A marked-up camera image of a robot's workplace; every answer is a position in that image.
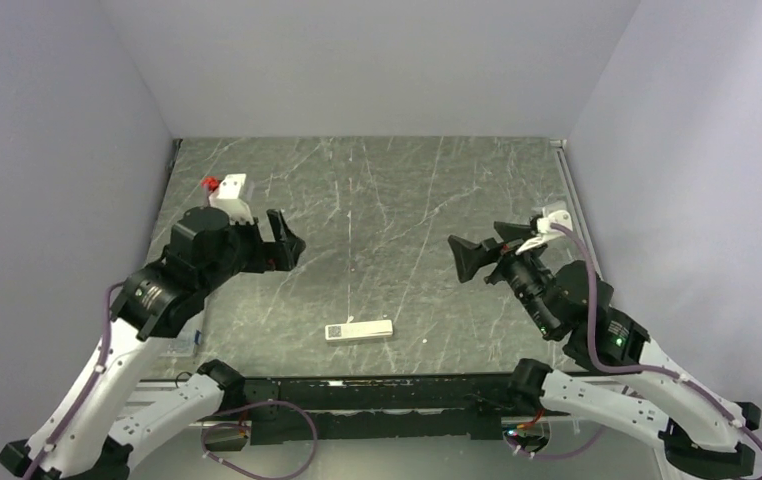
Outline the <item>white remote control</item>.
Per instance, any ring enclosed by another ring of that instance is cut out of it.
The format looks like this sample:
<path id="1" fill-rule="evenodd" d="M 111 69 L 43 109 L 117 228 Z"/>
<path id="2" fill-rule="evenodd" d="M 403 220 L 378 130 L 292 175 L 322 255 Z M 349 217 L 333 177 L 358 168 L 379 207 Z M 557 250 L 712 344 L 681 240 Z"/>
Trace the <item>white remote control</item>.
<path id="1" fill-rule="evenodd" d="M 327 325 L 324 334 L 327 342 L 370 340 L 391 337 L 394 328 L 391 320 L 348 322 Z"/>

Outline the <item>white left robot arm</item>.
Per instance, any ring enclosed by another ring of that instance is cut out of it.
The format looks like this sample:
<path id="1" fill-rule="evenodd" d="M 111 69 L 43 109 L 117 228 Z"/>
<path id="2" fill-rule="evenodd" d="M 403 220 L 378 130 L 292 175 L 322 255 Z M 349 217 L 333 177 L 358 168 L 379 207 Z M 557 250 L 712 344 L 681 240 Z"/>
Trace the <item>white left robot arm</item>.
<path id="1" fill-rule="evenodd" d="M 197 420 L 273 408 L 273 388 L 211 360 L 149 406 L 124 413 L 150 366 L 211 293 L 241 273 L 296 267 L 304 240 L 280 211 L 267 216 L 269 241 L 256 222 L 235 221 L 214 207 L 188 210 L 161 257 L 110 289 L 104 331 L 87 365 L 36 433 L 3 447 L 0 464 L 21 479 L 125 479 Z"/>

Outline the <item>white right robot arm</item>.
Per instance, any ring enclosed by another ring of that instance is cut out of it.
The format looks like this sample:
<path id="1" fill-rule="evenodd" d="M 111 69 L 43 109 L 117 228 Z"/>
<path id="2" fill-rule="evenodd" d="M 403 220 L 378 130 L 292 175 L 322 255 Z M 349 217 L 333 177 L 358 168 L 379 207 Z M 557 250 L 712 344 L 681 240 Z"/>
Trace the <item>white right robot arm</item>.
<path id="1" fill-rule="evenodd" d="M 562 342 L 578 366 L 623 386 L 615 392 L 522 359 L 507 391 L 514 411 L 560 411 L 594 421 L 661 449 L 672 467 L 699 479 L 753 474 L 762 462 L 760 408 L 713 393 L 613 307 L 612 289 L 586 247 L 557 272 L 542 263 L 549 241 L 576 239 L 567 212 L 538 215 L 526 225 L 498 222 L 495 230 L 479 243 L 449 237 L 458 279 L 468 282 L 488 268 L 487 282 L 507 284 L 545 340 Z"/>

